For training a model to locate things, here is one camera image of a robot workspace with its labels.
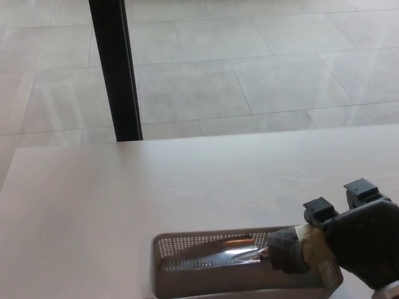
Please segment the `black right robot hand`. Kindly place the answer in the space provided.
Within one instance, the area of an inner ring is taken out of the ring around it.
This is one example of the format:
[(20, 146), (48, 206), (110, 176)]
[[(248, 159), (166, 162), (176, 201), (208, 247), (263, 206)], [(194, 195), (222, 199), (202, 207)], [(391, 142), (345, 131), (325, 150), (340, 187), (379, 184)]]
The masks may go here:
[(361, 178), (344, 186), (349, 210), (320, 197), (304, 204), (297, 227), (305, 263), (332, 260), (372, 290), (398, 280), (398, 205)]

